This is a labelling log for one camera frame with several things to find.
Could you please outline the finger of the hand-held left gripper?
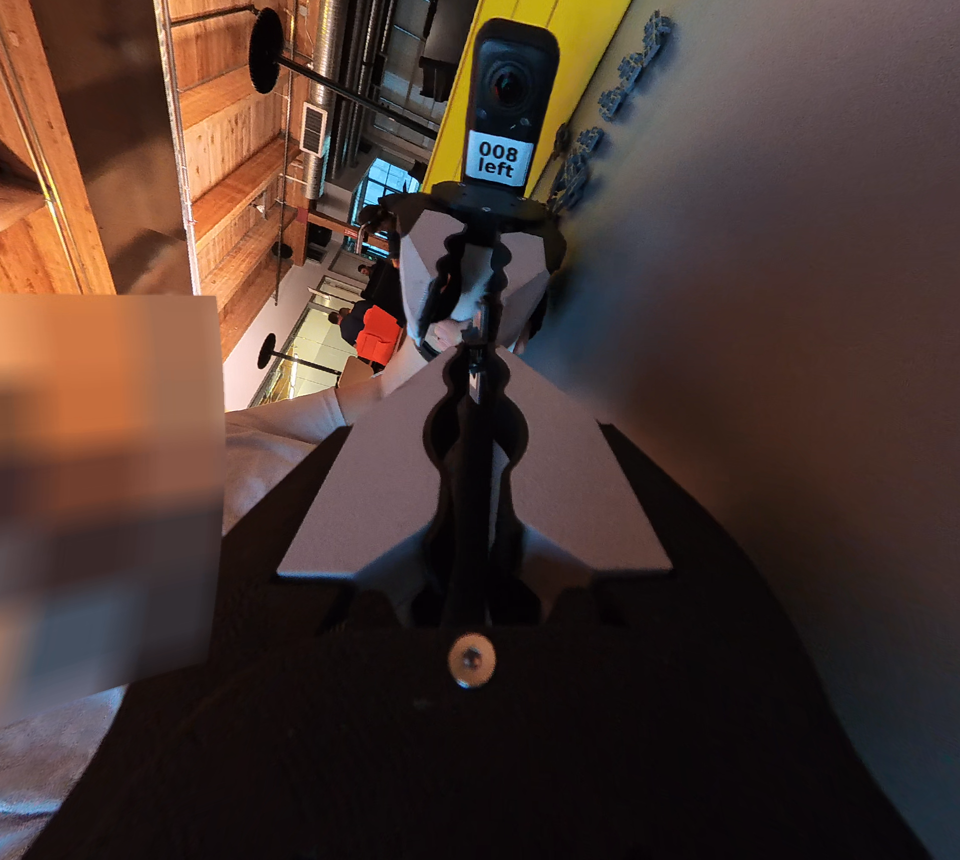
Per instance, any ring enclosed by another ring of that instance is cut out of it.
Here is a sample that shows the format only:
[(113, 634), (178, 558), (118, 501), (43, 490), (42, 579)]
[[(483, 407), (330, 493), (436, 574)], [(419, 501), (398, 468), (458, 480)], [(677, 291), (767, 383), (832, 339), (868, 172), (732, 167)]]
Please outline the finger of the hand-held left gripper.
[(530, 321), (549, 281), (545, 242), (526, 232), (499, 237), (492, 265), (498, 265), (489, 283), (489, 341), (513, 350), (530, 333)]
[(437, 329), (440, 322), (455, 318), (461, 304), (466, 225), (452, 215), (426, 210), (401, 239), (406, 331), (418, 350), (445, 350), (450, 345)]

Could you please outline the grey desk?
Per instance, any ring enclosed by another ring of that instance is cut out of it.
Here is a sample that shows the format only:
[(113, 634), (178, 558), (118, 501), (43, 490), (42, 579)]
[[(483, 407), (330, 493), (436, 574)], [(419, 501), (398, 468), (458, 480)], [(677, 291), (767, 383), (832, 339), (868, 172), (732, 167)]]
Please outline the grey desk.
[(874, 777), (958, 858), (958, 0), (632, 0), (526, 358), (764, 573)]

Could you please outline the row of grey track links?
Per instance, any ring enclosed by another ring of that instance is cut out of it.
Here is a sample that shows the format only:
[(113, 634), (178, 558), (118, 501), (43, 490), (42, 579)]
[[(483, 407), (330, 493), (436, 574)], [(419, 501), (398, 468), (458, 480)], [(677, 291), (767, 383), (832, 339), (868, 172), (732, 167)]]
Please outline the row of grey track links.
[[(598, 110), (606, 123), (617, 118), (637, 81), (653, 62), (671, 32), (671, 18), (659, 10), (654, 10), (644, 25), (641, 50), (622, 58), (617, 68), (618, 83), (600, 94)], [(591, 157), (604, 137), (605, 131), (600, 126), (583, 130), (577, 135), (572, 134), (569, 123), (562, 123), (558, 127), (552, 157), (558, 159), (559, 165), (546, 201), (546, 206), (553, 215), (557, 216), (576, 206), (581, 200), (591, 178)]]

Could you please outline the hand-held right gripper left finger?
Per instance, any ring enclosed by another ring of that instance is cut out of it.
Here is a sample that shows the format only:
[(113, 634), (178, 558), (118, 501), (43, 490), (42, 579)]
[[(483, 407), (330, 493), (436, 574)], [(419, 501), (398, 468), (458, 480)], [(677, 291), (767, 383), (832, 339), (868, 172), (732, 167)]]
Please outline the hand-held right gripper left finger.
[(436, 514), (441, 475), (425, 426), (448, 394), (446, 350), (354, 424), (277, 575), (354, 582), (409, 607), (426, 585), (423, 540)]

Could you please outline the orange chair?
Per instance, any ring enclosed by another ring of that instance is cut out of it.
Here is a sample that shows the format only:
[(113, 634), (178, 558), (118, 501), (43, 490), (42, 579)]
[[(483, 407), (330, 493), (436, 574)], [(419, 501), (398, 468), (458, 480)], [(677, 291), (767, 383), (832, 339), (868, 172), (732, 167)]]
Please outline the orange chair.
[(402, 328), (397, 319), (383, 308), (374, 305), (364, 316), (355, 350), (359, 358), (371, 364), (386, 366), (393, 357)]

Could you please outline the black round-base pole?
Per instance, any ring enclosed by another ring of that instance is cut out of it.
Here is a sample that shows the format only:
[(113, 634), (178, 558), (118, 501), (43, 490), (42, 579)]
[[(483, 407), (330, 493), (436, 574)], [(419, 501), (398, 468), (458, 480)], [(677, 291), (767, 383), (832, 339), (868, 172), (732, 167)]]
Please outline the black round-base pole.
[(379, 102), (367, 99), (357, 92), (350, 90), (329, 77), (319, 74), (311, 67), (295, 62), (286, 57), (284, 50), (284, 29), (280, 17), (273, 9), (265, 7), (254, 10), (256, 21), (251, 29), (248, 41), (247, 68), (250, 80), (256, 91), (261, 94), (270, 93), (280, 77), (281, 67), (284, 66), (298, 75), (306, 77), (311, 82), (320, 85), (338, 96), (342, 96), (364, 110), (383, 114), (402, 125), (434, 141), (438, 132), (425, 124), (415, 121), (412, 117), (392, 110)]
[(288, 353), (284, 353), (279, 350), (276, 350), (274, 347), (276, 343), (276, 339), (277, 337), (273, 333), (269, 333), (265, 338), (258, 352), (256, 365), (259, 370), (261, 371), (265, 370), (274, 359), (282, 359), (294, 364), (306, 366), (310, 369), (317, 370), (326, 374), (333, 374), (334, 376), (340, 376), (342, 374), (341, 371), (337, 371), (330, 367), (304, 360), (294, 354), (288, 354)]

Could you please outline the person's left forearm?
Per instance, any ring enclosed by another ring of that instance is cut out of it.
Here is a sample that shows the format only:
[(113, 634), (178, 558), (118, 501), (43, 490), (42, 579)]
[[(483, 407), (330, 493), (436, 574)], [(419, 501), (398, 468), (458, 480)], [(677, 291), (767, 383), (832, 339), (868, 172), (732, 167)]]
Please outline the person's left forearm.
[(353, 425), (366, 411), (380, 400), (389, 397), (427, 363), (416, 345), (407, 338), (382, 372), (354, 386), (338, 388), (336, 396), (345, 424)]

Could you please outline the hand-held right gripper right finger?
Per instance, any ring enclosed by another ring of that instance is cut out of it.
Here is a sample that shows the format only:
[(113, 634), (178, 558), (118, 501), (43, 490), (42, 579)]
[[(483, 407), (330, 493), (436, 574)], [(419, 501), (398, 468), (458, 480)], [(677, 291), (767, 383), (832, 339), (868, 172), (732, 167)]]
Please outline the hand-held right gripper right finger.
[(521, 411), (527, 446), (510, 472), (523, 526), (519, 576), (542, 603), (601, 575), (672, 569), (598, 422), (507, 350), (506, 395)]

